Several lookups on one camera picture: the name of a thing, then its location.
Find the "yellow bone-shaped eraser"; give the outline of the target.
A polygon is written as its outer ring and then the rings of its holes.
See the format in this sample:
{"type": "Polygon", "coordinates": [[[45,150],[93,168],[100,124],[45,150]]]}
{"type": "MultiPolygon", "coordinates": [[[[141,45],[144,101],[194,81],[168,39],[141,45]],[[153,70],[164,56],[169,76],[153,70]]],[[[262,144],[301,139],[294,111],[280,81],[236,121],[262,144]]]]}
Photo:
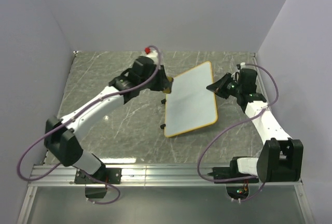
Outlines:
{"type": "Polygon", "coordinates": [[[173,81],[174,81],[174,78],[172,78],[172,77],[168,77],[169,78],[169,83],[167,83],[167,86],[166,86],[166,88],[167,87],[169,87],[169,86],[172,86],[173,85],[173,81]]]}

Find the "yellow-framed whiteboard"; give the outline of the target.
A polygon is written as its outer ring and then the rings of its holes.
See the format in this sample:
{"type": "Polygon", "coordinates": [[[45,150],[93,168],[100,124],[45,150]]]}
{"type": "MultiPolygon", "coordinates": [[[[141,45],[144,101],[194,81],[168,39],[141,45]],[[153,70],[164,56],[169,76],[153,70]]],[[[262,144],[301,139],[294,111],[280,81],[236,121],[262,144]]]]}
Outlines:
{"type": "Polygon", "coordinates": [[[178,136],[217,122],[216,96],[206,88],[213,82],[210,61],[174,77],[172,92],[165,97],[165,137],[178,136]]]}

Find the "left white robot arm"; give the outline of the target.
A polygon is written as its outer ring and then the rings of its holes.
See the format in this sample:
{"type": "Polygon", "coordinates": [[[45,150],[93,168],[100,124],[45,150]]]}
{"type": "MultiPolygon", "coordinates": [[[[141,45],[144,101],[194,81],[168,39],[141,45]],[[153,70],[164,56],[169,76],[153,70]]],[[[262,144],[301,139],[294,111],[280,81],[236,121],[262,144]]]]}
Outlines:
{"type": "Polygon", "coordinates": [[[139,96],[143,90],[171,93],[173,78],[166,75],[158,53],[151,51],[139,56],[131,68],[123,71],[92,100],[79,109],[58,119],[46,122],[44,145],[63,166],[85,171],[94,184],[107,180],[105,164],[94,154],[84,150],[79,141],[106,114],[139,96]]]}

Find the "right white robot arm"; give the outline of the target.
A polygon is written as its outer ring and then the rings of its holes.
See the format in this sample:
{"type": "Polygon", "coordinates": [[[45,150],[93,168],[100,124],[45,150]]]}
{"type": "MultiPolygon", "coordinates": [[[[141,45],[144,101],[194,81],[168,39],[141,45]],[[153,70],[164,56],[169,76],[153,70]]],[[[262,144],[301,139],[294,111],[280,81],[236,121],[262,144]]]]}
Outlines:
{"type": "Polygon", "coordinates": [[[207,90],[227,99],[233,96],[242,111],[256,128],[263,148],[259,157],[234,157],[229,176],[224,182],[236,183],[246,179],[268,182],[292,182],[300,179],[303,144],[287,134],[275,119],[266,98],[257,92],[257,72],[241,68],[234,74],[226,73],[207,90]]]}

